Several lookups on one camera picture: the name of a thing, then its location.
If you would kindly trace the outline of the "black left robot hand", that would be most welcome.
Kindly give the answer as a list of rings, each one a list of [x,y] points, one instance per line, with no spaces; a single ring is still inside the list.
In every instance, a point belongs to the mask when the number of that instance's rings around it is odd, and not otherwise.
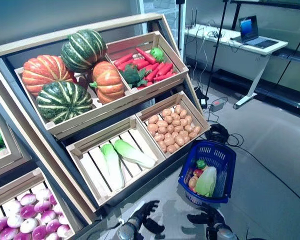
[[[156,211],[159,203],[159,200],[146,202],[131,215],[127,220],[127,224],[132,227],[134,233],[137,233],[142,225],[153,234],[161,234],[165,230],[163,225],[159,225],[149,217],[151,213]]]

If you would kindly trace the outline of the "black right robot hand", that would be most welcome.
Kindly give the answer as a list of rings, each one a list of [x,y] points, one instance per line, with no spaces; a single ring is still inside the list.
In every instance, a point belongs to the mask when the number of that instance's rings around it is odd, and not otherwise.
[[[187,214],[186,217],[193,224],[207,225],[205,228],[205,238],[207,240],[216,240],[216,226],[224,225],[225,219],[216,208],[206,203],[201,206],[201,210],[202,212],[200,214]]]

